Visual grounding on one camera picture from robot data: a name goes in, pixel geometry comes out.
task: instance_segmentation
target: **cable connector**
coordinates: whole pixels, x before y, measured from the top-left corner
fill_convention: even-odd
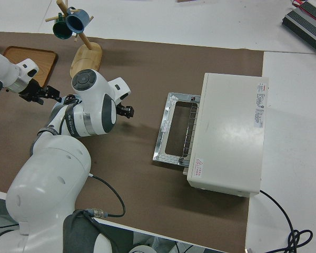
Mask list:
[[[101,209],[96,209],[96,208],[91,208],[91,209],[85,209],[89,213],[91,217],[94,218],[106,218],[108,217],[108,213],[101,210]]]

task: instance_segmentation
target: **wooden tray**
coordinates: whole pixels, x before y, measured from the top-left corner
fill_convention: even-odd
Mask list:
[[[57,61],[57,54],[53,51],[18,46],[9,46],[5,50],[4,56],[14,64],[27,58],[32,59],[39,67],[38,73],[33,78],[41,87],[44,87],[47,84]]]

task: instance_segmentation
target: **label sticker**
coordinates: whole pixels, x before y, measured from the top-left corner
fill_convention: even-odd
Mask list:
[[[259,83],[256,87],[256,108],[254,117],[254,127],[263,128],[264,108],[266,107],[266,84]]]
[[[193,168],[193,176],[196,178],[201,178],[201,174],[204,167],[204,159],[196,158]]]

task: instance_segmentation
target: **wooden base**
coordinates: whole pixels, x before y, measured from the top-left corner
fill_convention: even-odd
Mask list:
[[[86,45],[82,45],[76,52],[73,63],[70,67],[70,76],[81,70],[93,69],[98,71],[102,60],[102,48],[95,42],[90,42],[92,49],[89,50]]]

